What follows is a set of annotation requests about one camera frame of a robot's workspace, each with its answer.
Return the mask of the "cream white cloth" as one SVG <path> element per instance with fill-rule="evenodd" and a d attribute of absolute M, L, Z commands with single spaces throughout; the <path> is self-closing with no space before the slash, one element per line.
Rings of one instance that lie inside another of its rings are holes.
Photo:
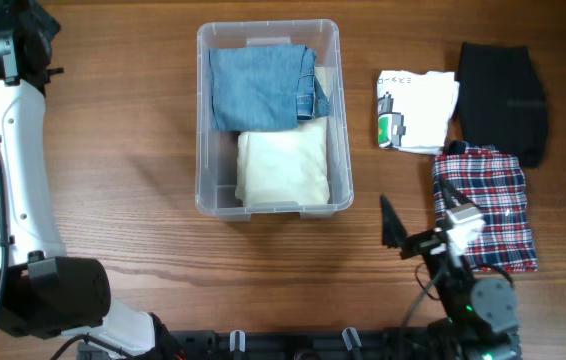
<path fill-rule="evenodd" d="M 292 130 L 240 133 L 235 197 L 242 205 L 327 204 L 327 122 L 324 116 Z"/>

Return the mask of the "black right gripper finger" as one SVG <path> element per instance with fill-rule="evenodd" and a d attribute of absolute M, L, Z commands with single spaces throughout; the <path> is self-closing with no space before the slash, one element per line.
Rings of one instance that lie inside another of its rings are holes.
<path fill-rule="evenodd" d="M 458 191 L 448 180 L 442 175 L 437 177 L 439 188 L 446 208 L 455 208 L 457 206 L 470 204 L 475 206 L 475 203 L 470 200 L 466 195 Z"/>
<path fill-rule="evenodd" d="M 382 217 L 382 244 L 389 248 L 402 248 L 408 237 L 396 211 L 385 195 L 380 196 Z"/>

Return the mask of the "blue denim jeans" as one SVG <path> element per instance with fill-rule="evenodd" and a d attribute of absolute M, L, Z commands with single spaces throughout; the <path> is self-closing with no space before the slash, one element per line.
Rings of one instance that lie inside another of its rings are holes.
<path fill-rule="evenodd" d="M 213 124 L 219 132 L 290 130 L 329 114 L 312 48 L 212 48 L 208 59 Z"/>

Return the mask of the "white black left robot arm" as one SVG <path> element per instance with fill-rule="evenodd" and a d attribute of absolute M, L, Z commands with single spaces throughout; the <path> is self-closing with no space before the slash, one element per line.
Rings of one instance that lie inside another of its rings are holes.
<path fill-rule="evenodd" d="M 51 206 L 43 149 L 59 23 L 32 0 L 0 0 L 0 332 L 84 342 L 113 359 L 181 359 L 151 313 L 112 296 L 103 265 L 71 257 Z"/>

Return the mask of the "red navy plaid shirt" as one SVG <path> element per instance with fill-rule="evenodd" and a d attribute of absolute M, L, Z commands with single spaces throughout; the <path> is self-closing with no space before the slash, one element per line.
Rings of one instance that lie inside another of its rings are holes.
<path fill-rule="evenodd" d="M 465 251 L 471 266 L 495 265 L 510 273 L 539 269 L 527 218 L 526 179 L 517 157 L 493 145 L 455 141 L 434 158 L 432 178 L 440 177 L 483 214 L 483 232 Z"/>

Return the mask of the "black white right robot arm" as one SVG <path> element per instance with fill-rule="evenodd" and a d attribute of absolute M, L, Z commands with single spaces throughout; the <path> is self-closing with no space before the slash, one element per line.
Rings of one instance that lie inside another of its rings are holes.
<path fill-rule="evenodd" d="M 520 359 L 517 298 L 512 276 L 497 265 L 471 265 L 464 256 L 485 227 L 480 208 L 445 178 L 438 179 L 444 217 L 410 235 L 386 196 L 379 198 L 382 244 L 403 260 L 420 257 L 430 280 L 421 286 L 393 341 L 393 359 Z M 418 307 L 437 292 L 445 317 L 424 329 L 409 326 Z"/>

